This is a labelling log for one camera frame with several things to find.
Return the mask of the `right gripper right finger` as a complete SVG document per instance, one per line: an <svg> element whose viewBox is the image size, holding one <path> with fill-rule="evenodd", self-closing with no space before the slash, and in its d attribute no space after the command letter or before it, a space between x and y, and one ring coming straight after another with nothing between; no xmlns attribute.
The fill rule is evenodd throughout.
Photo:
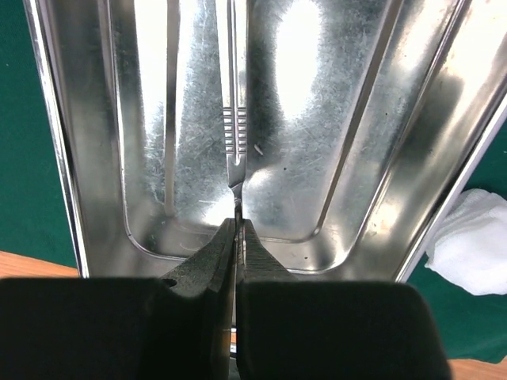
<svg viewBox="0 0 507 380"><path fill-rule="evenodd" d="M404 283L301 280L242 224L237 366L244 379L449 379L430 309Z"/></svg>

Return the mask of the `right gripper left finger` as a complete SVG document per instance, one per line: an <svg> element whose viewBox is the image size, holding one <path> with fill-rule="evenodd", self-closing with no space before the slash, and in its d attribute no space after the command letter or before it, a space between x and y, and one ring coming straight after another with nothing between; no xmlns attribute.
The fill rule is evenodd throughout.
<svg viewBox="0 0 507 380"><path fill-rule="evenodd" d="M227 378L234 232L160 277L3 279L2 378Z"/></svg>

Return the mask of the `steel instrument tray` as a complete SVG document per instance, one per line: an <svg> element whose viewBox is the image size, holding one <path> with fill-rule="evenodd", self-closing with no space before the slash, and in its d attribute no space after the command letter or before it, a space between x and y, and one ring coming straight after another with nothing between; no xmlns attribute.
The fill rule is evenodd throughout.
<svg viewBox="0 0 507 380"><path fill-rule="evenodd" d="M217 1L27 1L82 276L234 214ZM404 281L506 118L503 1L246 1L242 214L290 272Z"/></svg>

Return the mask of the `dark green surgical cloth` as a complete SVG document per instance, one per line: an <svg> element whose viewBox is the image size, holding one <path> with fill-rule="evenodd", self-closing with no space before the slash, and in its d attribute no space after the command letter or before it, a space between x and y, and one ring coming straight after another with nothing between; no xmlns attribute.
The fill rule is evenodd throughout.
<svg viewBox="0 0 507 380"><path fill-rule="evenodd" d="M32 41L20 1L1 4L1 248L76 265ZM506 354L506 298L474 296L418 263L410 283L429 302L453 359Z"/></svg>

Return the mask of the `white cotton balls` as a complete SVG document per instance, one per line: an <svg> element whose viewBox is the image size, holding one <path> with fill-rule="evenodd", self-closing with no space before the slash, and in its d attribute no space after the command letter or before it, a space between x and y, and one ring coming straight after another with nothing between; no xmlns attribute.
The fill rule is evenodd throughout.
<svg viewBox="0 0 507 380"><path fill-rule="evenodd" d="M425 266L474 296L506 294L506 199L463 192L426 250Z"/></svg>

